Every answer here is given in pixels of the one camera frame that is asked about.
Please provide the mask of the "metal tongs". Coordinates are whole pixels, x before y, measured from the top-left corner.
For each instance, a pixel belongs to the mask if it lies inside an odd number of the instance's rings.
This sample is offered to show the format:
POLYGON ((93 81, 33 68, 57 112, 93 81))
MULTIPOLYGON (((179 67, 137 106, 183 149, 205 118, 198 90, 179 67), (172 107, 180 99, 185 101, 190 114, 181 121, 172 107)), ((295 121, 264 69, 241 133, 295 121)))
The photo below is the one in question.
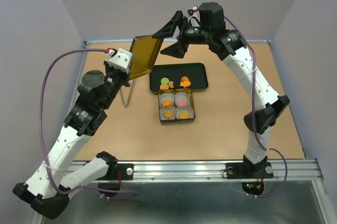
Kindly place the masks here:
POLYGON ((122 100, 124 108, 127 108, 131 102, 135 85, 136 85, 136 79, 132 80, 132 82, 130 83, 130 86, 128 87, 129 93, 126 99, 124 98, 124 95, 123 95, 124 88, 121 88, 120 90, 120 96, 121 96, 121 100, 122 100))

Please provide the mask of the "gold tin lid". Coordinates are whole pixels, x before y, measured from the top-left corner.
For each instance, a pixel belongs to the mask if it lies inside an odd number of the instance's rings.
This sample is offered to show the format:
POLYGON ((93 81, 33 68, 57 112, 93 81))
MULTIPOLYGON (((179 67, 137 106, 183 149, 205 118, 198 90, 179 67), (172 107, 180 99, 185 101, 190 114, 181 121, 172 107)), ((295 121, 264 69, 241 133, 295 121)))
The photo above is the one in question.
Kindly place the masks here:
POLYGON ((163 40, 163 38, 153 38, 152 35, 133 38, 130 52, 134 55, 134 58, 130 70, 130 80, 151 73, 160 53, 163 40))

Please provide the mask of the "pink sandwich cookie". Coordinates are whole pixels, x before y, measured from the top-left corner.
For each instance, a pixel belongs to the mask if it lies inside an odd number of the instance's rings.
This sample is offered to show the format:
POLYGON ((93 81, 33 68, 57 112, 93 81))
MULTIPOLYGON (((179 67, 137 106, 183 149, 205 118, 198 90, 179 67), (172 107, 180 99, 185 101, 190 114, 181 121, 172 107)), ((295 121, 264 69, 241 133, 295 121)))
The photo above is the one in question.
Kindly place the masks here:
POLYGON ((186 99, 179 99, 178 101, 177 101, 177 105, 178 106, 180 106, 180 107, 182 107, 182 106, 186 106, 186 105, 188 105, 188 102, 186 101, 186 99))

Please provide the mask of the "orange flower cookie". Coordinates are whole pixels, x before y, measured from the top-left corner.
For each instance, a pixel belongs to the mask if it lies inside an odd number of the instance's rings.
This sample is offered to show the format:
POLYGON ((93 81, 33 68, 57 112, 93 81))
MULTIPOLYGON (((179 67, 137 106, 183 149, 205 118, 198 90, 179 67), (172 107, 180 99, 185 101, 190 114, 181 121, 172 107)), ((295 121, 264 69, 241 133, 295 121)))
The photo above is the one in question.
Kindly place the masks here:
POLYGON ((172 112, 171 110, 166 110, 166 111, 164 112, 164 117, 165 117, 166 119, 170 119, 170 118, 172 118, 172 116, 173 116, 173 112, 172 112))

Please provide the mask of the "gold cookie tin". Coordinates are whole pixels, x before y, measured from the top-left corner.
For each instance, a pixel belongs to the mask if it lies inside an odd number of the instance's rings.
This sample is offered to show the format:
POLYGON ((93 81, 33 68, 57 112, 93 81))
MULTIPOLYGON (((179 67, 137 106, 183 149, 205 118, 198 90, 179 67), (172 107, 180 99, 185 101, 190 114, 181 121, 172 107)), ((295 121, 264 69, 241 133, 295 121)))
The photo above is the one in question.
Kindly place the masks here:
POLYGON ((162 125, 195 121, 193 93, 190 88, 161 90, 157 97, 159 121, 162 125))

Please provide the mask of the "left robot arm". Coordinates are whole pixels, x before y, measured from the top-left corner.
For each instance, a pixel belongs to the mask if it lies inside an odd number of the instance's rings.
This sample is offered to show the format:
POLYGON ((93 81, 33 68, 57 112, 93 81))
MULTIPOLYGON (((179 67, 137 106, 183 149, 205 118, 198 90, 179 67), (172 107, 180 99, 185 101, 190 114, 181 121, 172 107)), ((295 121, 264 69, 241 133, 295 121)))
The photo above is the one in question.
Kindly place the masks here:
POLYGON ((90 70, 83 75, 77 88, 79 97, 46 160, 26 182, 16 184, 13 189, 14 195, 48 219, 57 218, 70 199, 94 180, 122 179, 118 160, 106 151, 77 171, 66 173, 74 157, 107 118, 105 110, 121 87, 128 85, 129 66, 112 66, 108 62, 104 66, 105 72, 90 70))

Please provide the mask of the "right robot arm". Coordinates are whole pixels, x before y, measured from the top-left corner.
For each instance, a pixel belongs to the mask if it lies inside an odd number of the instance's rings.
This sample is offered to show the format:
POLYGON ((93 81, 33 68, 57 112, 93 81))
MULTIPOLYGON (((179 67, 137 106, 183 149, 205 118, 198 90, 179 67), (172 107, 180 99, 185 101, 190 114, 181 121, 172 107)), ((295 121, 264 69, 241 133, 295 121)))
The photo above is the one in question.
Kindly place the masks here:
POLYGON ((176 43, 162 50, 162 54, 183 58, 191 44, 207 45, 235 75, 251 99, 252 111, 244 116, 249 139, 242 170, 254 177, 266 162, 270 133, 290 100, 266 80, 257 66, 254 49, 238 28, 226 28, 229 19, 219 3, 202 3, 187 12, 189 15, 184 16, 182 11, 177 11, 152 37, 171 38, 178 29, 176 43))

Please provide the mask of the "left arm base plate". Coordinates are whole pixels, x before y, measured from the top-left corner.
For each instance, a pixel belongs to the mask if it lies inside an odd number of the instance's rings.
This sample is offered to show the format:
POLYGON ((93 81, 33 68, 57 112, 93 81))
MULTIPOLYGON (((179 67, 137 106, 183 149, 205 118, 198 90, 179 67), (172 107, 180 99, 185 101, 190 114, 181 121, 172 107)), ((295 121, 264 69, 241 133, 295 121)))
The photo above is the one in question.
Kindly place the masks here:
POLYGON ((98 180, 132 180, 134 174, 134 164, 131 162, 122 162, 109 167, 107 173, 98 180))

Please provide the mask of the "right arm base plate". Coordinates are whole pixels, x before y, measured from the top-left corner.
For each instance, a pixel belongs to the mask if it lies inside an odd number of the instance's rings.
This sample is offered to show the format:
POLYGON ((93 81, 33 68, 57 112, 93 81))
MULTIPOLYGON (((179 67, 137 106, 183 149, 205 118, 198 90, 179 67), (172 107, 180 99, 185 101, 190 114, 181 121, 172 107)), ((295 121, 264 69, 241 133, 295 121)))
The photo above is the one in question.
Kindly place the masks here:
POLYGON ((252 165, 249 162, 231 162, 225 165, 226 177, 228 179, 258 179, 273 178, 274 173, 268 173, 266 167, 270 167, 269 162, 252 165))

